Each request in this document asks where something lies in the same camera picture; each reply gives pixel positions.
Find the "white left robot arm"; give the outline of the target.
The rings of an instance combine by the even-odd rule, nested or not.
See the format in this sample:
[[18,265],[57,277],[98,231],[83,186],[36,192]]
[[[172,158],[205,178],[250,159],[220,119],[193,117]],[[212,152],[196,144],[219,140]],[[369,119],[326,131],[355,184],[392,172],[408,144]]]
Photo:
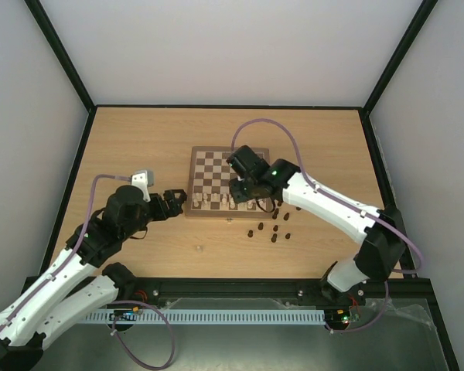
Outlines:
[[133,273],[106,262],[150,222],[182,214],[186,198],[181,189],[145,195],[123,185],[89,213],[52,265],[0,312],[0,369],[31,370],[60,335],[105,305],[118,305],[120,316],[141,311],[147,303],[131,298]]

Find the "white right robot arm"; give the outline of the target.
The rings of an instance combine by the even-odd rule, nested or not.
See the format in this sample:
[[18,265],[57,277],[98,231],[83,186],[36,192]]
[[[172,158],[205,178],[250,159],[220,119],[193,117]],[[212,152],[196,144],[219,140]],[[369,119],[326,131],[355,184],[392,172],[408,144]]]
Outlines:
[[273,164],[244,145],[227,158],[237,177],[229,181],[235,203],[270,199],[287,203],[342,230],[360,245],[354,257],[336,262],[324,275],[323,297],[332,303],[366,280],[386,281],[404,253],[403,219],[394,205],[379,209],[334,192],[305,177],[284,159]]

